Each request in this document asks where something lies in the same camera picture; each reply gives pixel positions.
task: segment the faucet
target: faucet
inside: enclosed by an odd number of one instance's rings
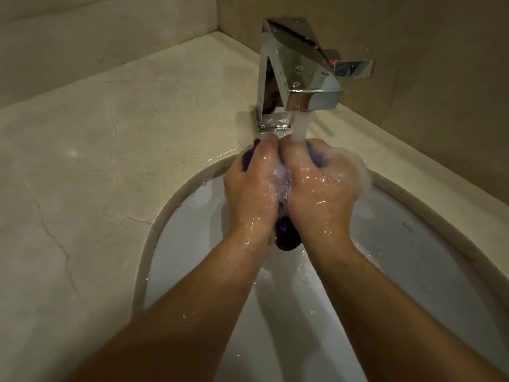
[[[267,18],[262,28],[257,107],[260,132],[288,130],[294,111],[336,107],[337,77],[369,77],[372,61],[345,62],[335,50],[322,50],[304,18]]]

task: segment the wet purple fabric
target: wet purple fabric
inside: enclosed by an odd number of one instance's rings
[[[253,147],[242,155],[242,170],[244,172],[247,172],[251,158],[253,157],[255,149],[259,143],[260,140],[255,139],[253,142]],[[308,149],[309,157],[313,163],[317,167],[322,167],[325,164],[323,155],[313,150],[311,144],[308,141],[306,141],[306,148]],[[274,229],[276,234],[276,246],[281,250],[288,251],[298,247],[302,243],[302,240],[300,239],[299,232],[297,232],[296,228],[292,224],[292,221],[286,214],[285,201],[285,199],[279,199],[279,218],[276,221]]]

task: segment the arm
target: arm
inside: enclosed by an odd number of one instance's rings
[[[213,380],[277,217],[276,157],[271,138],[246,173],[235,160],[225,176],[232,226],[223,241],[69,381]]]
[[[290,218],[368,380],[507,382],[355,249],[349,224],[357,169],[335,154],[321,170],[303,145],[284,140],[282,148],[292,174]]]

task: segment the soapy hand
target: soapy hand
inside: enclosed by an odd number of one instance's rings
[[[266,244],[277,219],[277,188],[274,171],[279,164],[278,139],[272,134],[262,140],[242,171],[241,154],[225,175],[225,195],[230,208],[231,231],[248,244]]]
[[[359,196],[357,167],[340,151],[322,140],[307,140],[311,148],[324,157],[318,168],[303,142],[285,137],[280,142],[283,163],[291,174],[288,213],[309,246],[335,244],[348,239],[350,218]]]

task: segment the wall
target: wall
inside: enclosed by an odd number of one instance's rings
[[[0,11],[0,108],[217,29],[216,0],[0,0]]]
[[[341,102],[509,203],[509,0],[218,0],[220,29],[259,50],[269,16],[375,60]]]

